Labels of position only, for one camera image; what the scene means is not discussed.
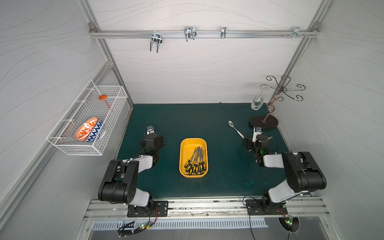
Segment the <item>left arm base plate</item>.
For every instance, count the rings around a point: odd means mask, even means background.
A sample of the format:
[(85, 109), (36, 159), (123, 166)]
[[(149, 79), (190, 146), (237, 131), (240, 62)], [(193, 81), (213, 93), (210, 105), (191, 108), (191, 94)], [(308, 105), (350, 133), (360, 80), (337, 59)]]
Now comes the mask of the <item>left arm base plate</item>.
[(166, 217), (168, 215), (168, 201), (154, 201), (152, 205), (146, 207), (128, 205), (128, 218), (145, 217)]

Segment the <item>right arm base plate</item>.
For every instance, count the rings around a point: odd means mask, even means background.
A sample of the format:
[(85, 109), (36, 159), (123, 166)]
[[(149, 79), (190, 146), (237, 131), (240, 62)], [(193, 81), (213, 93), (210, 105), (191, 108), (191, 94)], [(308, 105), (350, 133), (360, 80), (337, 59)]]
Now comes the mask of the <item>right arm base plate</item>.
[(264, 215), (287, 215), (288, 211), (284, 204), (274, 204), (263, 202), (262, 200), (247, 199), (244, 200), (247, 213), (250, 216), (264, 216)]

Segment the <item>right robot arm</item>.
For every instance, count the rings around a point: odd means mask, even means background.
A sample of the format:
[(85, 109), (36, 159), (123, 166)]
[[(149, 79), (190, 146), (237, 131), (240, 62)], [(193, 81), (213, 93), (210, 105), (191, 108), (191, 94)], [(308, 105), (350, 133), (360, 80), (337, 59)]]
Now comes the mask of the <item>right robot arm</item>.
[(243, 137), (243, 145), (254, 152), (255, 161), (260, 167), (283, 169), (285, 172), (286, 179), (262, 196), (262, 205), (281, 204), (298, 195), (326, 188), (326, 177), (311, 153), (272, 154), (269, 152), (269, 137), (263, 134)]

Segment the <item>yellow plastic storage tray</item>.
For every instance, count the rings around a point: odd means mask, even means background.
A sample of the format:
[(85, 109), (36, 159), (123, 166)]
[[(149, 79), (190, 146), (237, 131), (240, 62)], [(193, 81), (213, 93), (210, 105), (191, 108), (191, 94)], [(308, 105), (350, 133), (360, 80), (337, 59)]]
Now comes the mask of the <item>yellow plastic storage tray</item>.
[(208, 147), (201, 138), (187, 138), (181, 142), (179, 172), (187, 179), (203, 178), (209, 170)]

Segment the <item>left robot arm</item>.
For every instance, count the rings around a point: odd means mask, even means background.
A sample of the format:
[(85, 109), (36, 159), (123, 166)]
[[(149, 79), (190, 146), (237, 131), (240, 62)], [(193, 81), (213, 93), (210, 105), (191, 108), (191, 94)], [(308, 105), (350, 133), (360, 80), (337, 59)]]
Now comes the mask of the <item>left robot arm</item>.
[(156, 133), (148, 134), (140, 141), (139, 156), (111, 160), (98, 190), (98, 200), (153, 210), (153, 196), (138, 188), (138, 176), (158, 163), (159, 149), (164, 146), (164, 137)]

